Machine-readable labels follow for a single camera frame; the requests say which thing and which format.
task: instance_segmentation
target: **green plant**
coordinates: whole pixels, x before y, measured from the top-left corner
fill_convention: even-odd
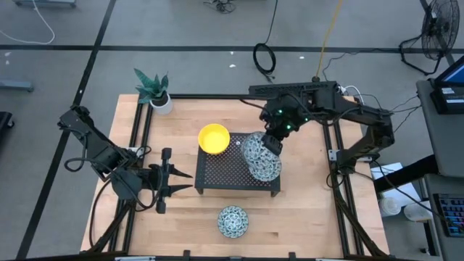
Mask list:
[[[152,99],[160,98],[167,90],[167,86],[169,85],[167,75],[163,76],[160,82],[158,75],[156,75],[154,80],[152,80],[139,69],[134,68],[133,70],[136,72],[138,79],[142,82],[142,85],[138,85],[136,87],[142,97],[138,101],[140,104],[149,103]]]

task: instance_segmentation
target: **yellow bowl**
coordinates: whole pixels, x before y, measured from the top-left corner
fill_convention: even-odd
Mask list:
[[[221,124],[206,125],[198,134],[198,144],[208,154],[224,152],[229,142],[231,142],[231,135]]]

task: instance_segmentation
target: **white paper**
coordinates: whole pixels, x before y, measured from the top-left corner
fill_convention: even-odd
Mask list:
[[[401,170],[402,168],[403,168],[403,166],[401,166],[401,163],[393,163],[393,164],[390,164],[390,165],[382,166],[382,169],[383,169],[386,177],[389,176],[389,173],[392,173],[392,172],[394,172],[396,170]],[[373,178],[375,180],[378,179],[378,178],[383,177],[382,172],[380,171],[380,169],[378,167],[373,167],[373,168],[370,169],[370,171],[371,171],[372,176],[373,176]],[[414,189],[414,186],[411,183],[399,186],[398,189],[400,191],[403,191],[406,194],[410,195],[413,199],[415,199],[415,200],[417,200],[419,202],[421,201],[421,198],[419,197],[417,191]],[[396,199],[397,204],[400,207],[406,206],[407,204],[414,203],[414,201],[412,201],[407,196],[401,194],[400,192],[398,192],[398,190],[396,190],[394,188],[392,188],[392,189],[390,189],[388,191],[385,191],[385,192],[383,192],[381,194],[382,194],[383,197],[392,197],[392,198]]]

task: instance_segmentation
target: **white bucket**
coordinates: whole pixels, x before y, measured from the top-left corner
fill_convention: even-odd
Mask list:
[[[396,199],[391,197],[379,200],[378,207],[380,208],[380,214],[383,218],[398,215],[401,212],[401,207],[397,204]]]
[[[430,208],[430,201],[421,202],[422,205]],[[409,204],[405,207],[405,216],[411,221],[425,221],[432,218],[432,213],[417,203]]]
[[[163,106],[156,106],[150,100],[151,106],[153,107],[154,111],[159,115],[166,115],[173,110],[173,101],[171,100],[171,96],[169,96],[169,94],[166,94],[166,95],[167,95],[167,102]]]

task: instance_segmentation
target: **yellow cable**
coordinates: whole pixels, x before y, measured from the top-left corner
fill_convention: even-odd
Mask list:
[[[320,50],[319,65],[318,65],[318,71],[316,72],[316,77],[319,76],[319,71],[320,71],[320,68],[322,67],[322,60],[324,58],[324,50],[326,49],[328,36],[331,34],[332,29],[334,29],[334,25],[335,25],[335,22],[336,22],[336,17],[339,16],[339,12],[340,12],[342,2],[343,2],[343,0],[339,0],[339,3],[336,5],[335,14],[333,14],[333,17],[332,17],[331,26],[328,28],[326,36],[324,37],[324,42],[322,44],[322,49]]]

